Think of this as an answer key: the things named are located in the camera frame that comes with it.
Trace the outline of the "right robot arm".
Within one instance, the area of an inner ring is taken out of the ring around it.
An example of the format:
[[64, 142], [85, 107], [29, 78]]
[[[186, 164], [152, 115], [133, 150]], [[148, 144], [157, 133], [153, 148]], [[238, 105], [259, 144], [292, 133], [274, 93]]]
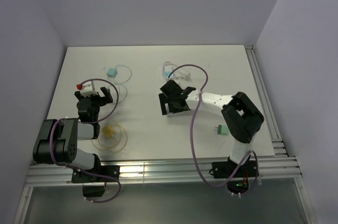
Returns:
[[193, 126], [199, 110], [223, 117], [234, 145], [230, 153], [229, 172], [241, 176], [247, 169], [246, 160], [252, 152], [252, 141], [259, 132], [264, 116], [243, 92], [235, 95], [217, 95], [194, 87], [182, 89], [178, 83], [169, 80], [160, 88], [159, 96], [163, 115], [193, 111], [190, 122], [190, 142], [193, 157]]

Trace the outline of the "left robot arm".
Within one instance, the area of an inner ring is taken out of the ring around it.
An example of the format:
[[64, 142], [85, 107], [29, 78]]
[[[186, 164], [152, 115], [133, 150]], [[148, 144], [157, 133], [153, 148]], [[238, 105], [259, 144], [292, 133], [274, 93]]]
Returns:
[[95, 90], [76, 91], [78, 118], [46, 119], [43, 121], [33, 147], [33, 160], [37, 164], [68, 165], [84, 170], [90, 181], [103, 175], [97, 155], [78, 148], [78, 141], [96, 139], [100, 133], [100, 108], [113, 103], [110, 90], [101, 87], [100, 96]]

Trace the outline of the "green usb charger plug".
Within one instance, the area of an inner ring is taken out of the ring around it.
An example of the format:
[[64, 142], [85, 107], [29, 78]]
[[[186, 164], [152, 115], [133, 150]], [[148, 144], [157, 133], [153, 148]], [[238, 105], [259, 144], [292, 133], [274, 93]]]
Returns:
[[226, 136], [226, 135], [229, 134], [229, 129], [226, 125], [220, 124], [217, 127], [215, 127], [215, 130], [216, 130], [218, 135]]

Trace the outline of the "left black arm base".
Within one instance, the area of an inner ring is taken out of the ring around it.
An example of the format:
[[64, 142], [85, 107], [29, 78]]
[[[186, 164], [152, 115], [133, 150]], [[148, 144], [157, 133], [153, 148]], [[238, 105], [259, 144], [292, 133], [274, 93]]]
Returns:
[[99, 169], [99, 174], [86, 174], [81, 171], [73, 171], [71, 183], [82, 184], [82, 195], [85, 198], [96, 199], [103, 196], [107, 182], [115, 182], [119, 179], [120, 166], [104, 165]]

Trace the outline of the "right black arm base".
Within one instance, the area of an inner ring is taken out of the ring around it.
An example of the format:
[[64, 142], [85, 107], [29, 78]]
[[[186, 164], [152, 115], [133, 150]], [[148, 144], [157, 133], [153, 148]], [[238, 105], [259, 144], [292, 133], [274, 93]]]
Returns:
[[243, 195], [248, 193], [251, 185], [255, 185], [259, 178], [258, 158], [250, 160], [251, 154], [243, 164], [238, 165], [228, 158], [226, 161], [212, 162], [209, 174], [214, 179], [228, 179], [226, 187], [230, 193]]

